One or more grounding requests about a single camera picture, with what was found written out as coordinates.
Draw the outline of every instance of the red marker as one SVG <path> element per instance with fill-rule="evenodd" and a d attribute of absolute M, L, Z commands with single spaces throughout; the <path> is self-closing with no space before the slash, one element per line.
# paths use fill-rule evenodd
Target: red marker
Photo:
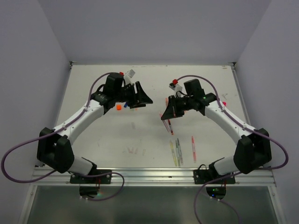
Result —
<path fill-rule="evenodd" d="M 195 151 L 195 144 L 194 144 L 193 136 L 191 137 L 191 142 L 192 142 L 193 161 L 194 161 L 194 163 L 196 163 L 196 151 Z"/>
<path fill-rule="evenodd" d="M 168 99 L 167 98 L 165 98 L 165 102 L 166 102 L 166 107 L 167 107 L 167 105 L 168 105 Z M 169 125 L 169 128 L 170 128 L 171 135 L 174 135 L 173 134 L 173 130 L 172 130 L 172 126 L 171 126 L 171 123 L 170 123 L 169 119 L 168 119 L 168 125 Z"/>

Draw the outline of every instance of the table surface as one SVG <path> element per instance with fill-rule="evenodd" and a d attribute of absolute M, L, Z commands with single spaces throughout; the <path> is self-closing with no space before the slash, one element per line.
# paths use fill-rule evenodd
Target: table surface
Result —
<path fill-rule="evenodd" d="M 241 101 L 229 66 L 189 65 L 74 65 L 67 84 L 57 124 L 67 120 L 87 100 L 91 84 L 100 75 L 133 69 L 133 81 L 140 81 L 143 90 L 154 104 L 130 110 L 116 108 L 93 122 L 75 141 L 74 154 L 82 156 L 98 167 L 116 168 L 174 168 L 170 140 L 179 138 L 184 168 L 196 168 L 234 154 L 235 144 L 212 120 L 196 111 L 172 119 L 174 135 L 168 133 L 160 120 L 159 112 L 165 110 L 165 98 L 173 94 L 169 83 L 183 75 L 199 75 L 210 80 L 219 92 L 227 108 L 245 120 Z M 192 78 L 180 80 L 183 83 Z M 100 80 L 95 88 L 105 83 Z M 213 92 L 208 83 L 201 80 L 206 93 Z M 193 162 L 191 137 L 194 136 L 197 162 Z"/>

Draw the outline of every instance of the marker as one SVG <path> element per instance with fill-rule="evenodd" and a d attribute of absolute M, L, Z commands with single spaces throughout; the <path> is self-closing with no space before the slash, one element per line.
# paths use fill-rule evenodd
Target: marker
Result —
<path fill-rule="evenodd" d="M 163 122 L 164 126 L 166 127 L 166 130 L 167 130 L 168 132 L 170 132 L 170 129 L 169 129 L 169 127 L 167 126 L 166 121 L 165 121 L 165 120 L 162 120 L 162 122 Z"/>
<path fill-rule="evenodd" d="M 171 148 L 171 152 L 172 152 L 172 157 L 173 157 L 174 165 L 178 166 L 177 165 L 176 155 L 174 154 L 173 143 L 172 143 L 171 140 L 169 141 L 169 143 L 170 143 L 170 148 Z"/>
<path fill-rule="evenodd" d="M 179 140 L 178 140 L 178 151 L 179 151 L 179 157 L 181 159 L 181 165 L 183 165 L 183 155 L 182 155 L 182 149 L 181 149 L 181 145 L 179 144 Z"/>
<path fill-rule="evenodd" d="M 171 126 L 171 123 L 170 123 L 170 120 L 168 119 L 168 125 L 169 125 L 169 128 L 170 128 L 170 132 L 171 132 L 171 135 L 174 135 L 173 134 L 173 130 L 172 130 L 172 126 Z"/>
<path fill-rule="evenodd" d="M 192 142 L 193 161 L 194 161 L 194 163 L 196 163 L 196 151 L 195 151 L 195 144 L 194 144 L 193 136 L 191 137 L 191 142 Z"/>
<path fill-rule="evenodd" d="M 178 166 L 180 167 L 180 161 L 179 161 L 179 151 L 178 151 L 178 141 L 176 140 L 176 152 L 177 152 L 177 159 L 178 159 Z"/>

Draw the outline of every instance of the pen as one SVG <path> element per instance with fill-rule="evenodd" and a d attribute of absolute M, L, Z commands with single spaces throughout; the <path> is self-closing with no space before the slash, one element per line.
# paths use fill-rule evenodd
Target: pen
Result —
<path fill-rule="evenodd" d="M 179 144 L 179 140 L 178 140 L 178 151 L 179 151 L 179 157 L 181 159 L 181 165 L 183 165 L 183 155 L 182 155 L 182 149 L 181 149 L 181 145 Z"/>
<path fill-rule="evenodd" d="M 194 163 L 196 163 L 196 151 L 195 151 L 195 144 L 194 144 L 193 136 L 191 137 L 191 142 L 192 142 L 193 161 L 194 161 Z"/>
<path fill-rule="evenodd" d="M 171 152 L 172 152 L 172 157 L 173 157 L 174 165 L 178 166 L 177 165 L 176 155 L 174 154 L 174 149 L 173 149 L 172 141 L 170 140 L 169 143 L 170 143 L 170 148 L 171 148 Z"/>
<path fill-rule="evenodd" d="M 168 119 L 168 125 L 169 125 L 169 128 L 170 128 L 170 132 L 171 132 L 171 134 L 173 135 L 173 130 L 172 130 L 172 126 L 171 126 L 171 123 L 170 123 L 170 120 Z"/>
<path fill-rule="evenodd" d="M 179 161 L 179 151 L 178 151 L 178 141 L 176 140 L 176 151 L 177 151 L 177 159 L 178 159 L 178 166 L 180 167 L 180 161 Z"/>

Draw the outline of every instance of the glass panel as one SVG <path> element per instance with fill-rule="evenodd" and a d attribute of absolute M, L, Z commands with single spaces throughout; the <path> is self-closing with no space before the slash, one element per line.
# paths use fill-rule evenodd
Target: glass panel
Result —
<path fill-rule="evenodd" d="M 117 190 L 101 187 L 102 197 Z M 193 200 L 198 187 L 125 187 L 103 202 L 79 199 L 78 186 L 39 186 L 28 224 L 197 224 Z M 240 213 L 243 224 L 276 224 L 267 187 L 227 187 L 224 198 Z M 238 223 L 232 209 L 207 193 L 198 198 L 204 224 Z"/>

